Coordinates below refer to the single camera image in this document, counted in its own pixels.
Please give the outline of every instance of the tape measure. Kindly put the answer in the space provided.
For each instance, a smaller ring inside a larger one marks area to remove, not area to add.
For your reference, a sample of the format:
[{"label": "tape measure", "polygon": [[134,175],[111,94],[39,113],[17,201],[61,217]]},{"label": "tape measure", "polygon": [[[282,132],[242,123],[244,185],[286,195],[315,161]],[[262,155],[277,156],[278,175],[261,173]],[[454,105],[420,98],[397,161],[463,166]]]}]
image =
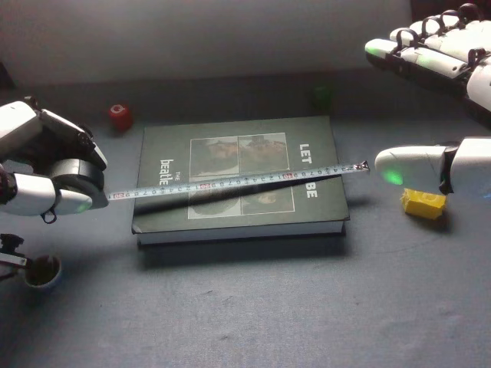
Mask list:
[{"label": "tape measure", "polygon": [[308,182],[309,180],[315,181],[318,179],[329,179],[345,174],[365,172],[370,172],[367,161],[354,165],[334,165],[321,167],[318,169],[260,173],[232,178],[203,180],[199,182],[176,183],[168,186],[149,186],[146,188],[136,188],[124,190],[122,192],[113,192],[108,195],[107,199],[110,201],[119,201],[122,199],[155,197],[158,195],[169,196],[172,194],[194,193],[214,189],[240,189],[247,186],[274,184],[278,182],[294,182],[300,180],[302,182]]}]

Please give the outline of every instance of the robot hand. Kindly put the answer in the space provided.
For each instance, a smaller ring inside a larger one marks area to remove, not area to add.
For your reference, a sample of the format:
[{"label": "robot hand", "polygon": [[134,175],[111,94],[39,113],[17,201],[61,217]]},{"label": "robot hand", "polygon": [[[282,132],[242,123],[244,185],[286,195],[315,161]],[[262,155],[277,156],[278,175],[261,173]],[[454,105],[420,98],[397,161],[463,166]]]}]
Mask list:
[{"label": "robot hand", "polygon": [[491,116],[490,51],[491,21],[483,20],[474,4],[398,28],[390,40],[365,46],[374,66],[462,97],[478,120]]},{"label": "robot hand", "polygon": [[107,161],[89,130],[39,110],[31,97],[0,107],[0,121],[0,163],[10,159],[33,169],[25,175],[0,165],[0,211],[52,223],[57,215],[108,204]]},{"label": "robot hand", "polygon": [[466,138],[445,146],[386,149],[375,169],[392,183],[435,194],[491,198],[491,138]]}]

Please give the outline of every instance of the book cover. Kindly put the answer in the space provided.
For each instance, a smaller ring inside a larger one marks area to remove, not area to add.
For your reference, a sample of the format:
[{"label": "book cover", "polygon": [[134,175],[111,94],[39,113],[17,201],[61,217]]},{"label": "book cover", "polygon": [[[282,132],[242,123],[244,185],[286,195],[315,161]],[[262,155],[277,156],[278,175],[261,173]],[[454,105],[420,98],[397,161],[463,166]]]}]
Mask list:
[{"label": "book cover", "polygon": [[[157,126],[145,129],[137,186],[337,163],[328,117]],[[340,232],[348,218],[338,177],[241,196],[200,192],[136,199],[133,233],[149,244]]]}]

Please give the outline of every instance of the gray table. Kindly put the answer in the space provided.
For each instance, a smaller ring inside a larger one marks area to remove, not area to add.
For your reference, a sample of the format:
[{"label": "gray table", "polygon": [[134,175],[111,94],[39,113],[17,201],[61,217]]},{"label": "gray table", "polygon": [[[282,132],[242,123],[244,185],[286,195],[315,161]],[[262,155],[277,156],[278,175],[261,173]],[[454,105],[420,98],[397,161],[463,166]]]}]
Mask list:
[{"label": "gray table", "polygon": [[[405,143],[489,131],[460,105],[389,74],[238,78],[46,87],[46,107],[90,122],[108,190],[132,187],[143,127],[312,115],[307,92],[336,89],[340,160]],[[102,111],[126,99],[137,125],[110,134]],[[344,179],[346,236],[279,238],[138,251],[132,202],[62,217],[0,216],[29,255],[58,254],[49,297],[0,285],[1,367],[482,367],[491,361],[489,206],[451,197],[439,222],[406,216],[402,188]]]}]

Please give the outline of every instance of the yellow block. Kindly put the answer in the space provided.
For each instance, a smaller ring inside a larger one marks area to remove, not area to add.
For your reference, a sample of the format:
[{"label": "yellow block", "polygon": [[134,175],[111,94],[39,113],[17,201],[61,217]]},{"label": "yellow block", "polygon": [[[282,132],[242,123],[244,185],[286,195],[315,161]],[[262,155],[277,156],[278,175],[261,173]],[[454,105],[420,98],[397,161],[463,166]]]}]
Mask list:
[{"label": "yellow block", "polygon": [[435,220],[442,215],[447,198],[444,195],[405,189],[400,200],[402,201],[404,211],[408,215]]}]

